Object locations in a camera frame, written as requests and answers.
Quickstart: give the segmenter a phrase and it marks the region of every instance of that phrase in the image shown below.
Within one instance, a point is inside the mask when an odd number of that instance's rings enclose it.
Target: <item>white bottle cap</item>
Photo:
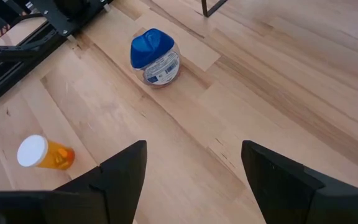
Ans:
[[[26,138],[17,150],[17,161],[24,167],[40,164],[48,152],[48,141],[40,135]]]

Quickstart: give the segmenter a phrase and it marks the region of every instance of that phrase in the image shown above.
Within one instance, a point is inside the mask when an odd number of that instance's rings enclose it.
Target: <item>wooden floor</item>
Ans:
[[[0,190],[54,189],[139,139],[138,224],[264,223],[245,139],[358,187],[358,0],[228,0],[209,19],[197,0],[111,7],[0,98]],[[158,90],[129,61],[151,27],[183,55],[183,75]],[[73,167],[20,167],[30,134],[72,146]]]

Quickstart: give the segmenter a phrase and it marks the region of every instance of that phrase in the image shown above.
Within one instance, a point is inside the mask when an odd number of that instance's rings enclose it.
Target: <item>pill bottle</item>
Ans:
[[[154,88],[167,86],[179,77],[180,57],[175,41],[158,29],[146,31],[131,44],[134,73]]]
[[[27,137],[17,150],[17,161],[24,167],[65,170],[74,162],[74,150],[40,135]]]

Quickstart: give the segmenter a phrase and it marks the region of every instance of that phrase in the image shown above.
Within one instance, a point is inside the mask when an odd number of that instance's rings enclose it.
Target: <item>blue lid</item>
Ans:
[[[167,53],[174,45],[173,39],[158,29],[149,29],[136,37],[131,44],[131,65],[143,68]]]

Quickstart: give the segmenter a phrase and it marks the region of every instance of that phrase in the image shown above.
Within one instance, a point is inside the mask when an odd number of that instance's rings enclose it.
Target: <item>product label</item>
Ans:
[[[180,57],[171,50],[148,66],[144,71],[144,76],[154,85],[164,85],[178,75],[179,66]]]

